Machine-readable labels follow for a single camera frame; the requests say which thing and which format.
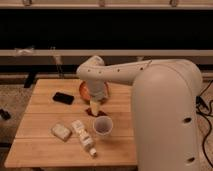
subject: black smartphone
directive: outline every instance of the black smartphone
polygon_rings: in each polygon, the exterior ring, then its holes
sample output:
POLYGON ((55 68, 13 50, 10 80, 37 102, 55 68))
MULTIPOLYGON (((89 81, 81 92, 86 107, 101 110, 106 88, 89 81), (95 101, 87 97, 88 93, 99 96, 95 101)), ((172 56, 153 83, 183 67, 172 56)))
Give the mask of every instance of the black smartphone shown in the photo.
POLYGON ((72 104, 72 102, 74 100, 74 96, 64 94, 61 92, 56 92, 55 95, 53 96, 53 100, 70 105, 70 104, 72 104))

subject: white cup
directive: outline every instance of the white cup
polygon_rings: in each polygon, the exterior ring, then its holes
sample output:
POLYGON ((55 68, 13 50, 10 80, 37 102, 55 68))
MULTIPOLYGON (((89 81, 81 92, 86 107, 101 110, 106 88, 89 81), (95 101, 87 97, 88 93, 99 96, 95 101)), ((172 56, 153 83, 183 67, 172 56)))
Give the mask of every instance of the white cup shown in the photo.
POLYGON ((112 128, 113 122, 109 116, 99 116, 93 122, 93 129, 101 139, 109 138, 112 128))

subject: orange bowl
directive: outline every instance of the orange bowl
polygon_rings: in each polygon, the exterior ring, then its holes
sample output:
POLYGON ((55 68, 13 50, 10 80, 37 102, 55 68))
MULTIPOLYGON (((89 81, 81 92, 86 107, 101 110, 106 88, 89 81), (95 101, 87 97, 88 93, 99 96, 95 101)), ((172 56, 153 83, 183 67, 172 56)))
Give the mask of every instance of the orange bowl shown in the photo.
MULTIPOLYGON (((105 91, 107 97, 109 97, 109 87, 108 87, 108 84, 105 82, 104 85, 105 85, 104 91, 105 91)), ((80 93, 81 98, 84 101, 86 101, 86 102, 89 103, 89 101, 90 101, 90 94, 89 94, 89 89, 88 89, 87 84, 86 84, 85 81, 82 81, 82 83, 80 84, 80 86, 79 86, 79 93, 80 93)), ((101 102, 103 103, 106 100, 107 100, 107 98, 103 98, 101 100, 101 102)))

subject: tabletop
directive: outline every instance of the tabletop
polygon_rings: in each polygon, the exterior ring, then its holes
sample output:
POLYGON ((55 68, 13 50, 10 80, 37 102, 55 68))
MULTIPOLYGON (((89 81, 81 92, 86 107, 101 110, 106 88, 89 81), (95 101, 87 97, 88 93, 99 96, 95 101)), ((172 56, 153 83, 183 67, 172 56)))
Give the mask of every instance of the tabletop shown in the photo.
POLYGON ((80 83, 78 79, 37 81, 5 161, 7 168, 137 165, 130 112, 131 87, 108 83, 110 97, 100 109, 112 118, 114 127, 105 141, 92 129, 95 118, 85 112, 89 105, 79 95, 80 83), (53 101, 56 92, 73 95, 73 104, 53 101), (75 120, 83 121, 94 138, 96 158, 84 151, 75 133, 67 142, 51 134, 56 123, 71 128, 75 120))

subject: small bottle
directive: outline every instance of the small bottle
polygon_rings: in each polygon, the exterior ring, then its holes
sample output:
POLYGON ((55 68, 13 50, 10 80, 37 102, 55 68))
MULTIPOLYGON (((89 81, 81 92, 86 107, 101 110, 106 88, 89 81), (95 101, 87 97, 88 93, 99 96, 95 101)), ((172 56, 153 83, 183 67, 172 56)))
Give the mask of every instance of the small bottle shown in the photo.
POLYGON ((84 150, 89 152, 92 157, 97 156, 97 151, 94 148, 94 141, 91 135, 86 131, 84 124, 80 120, 72 122, 72 127, 79 137, 80 143, 84 150))

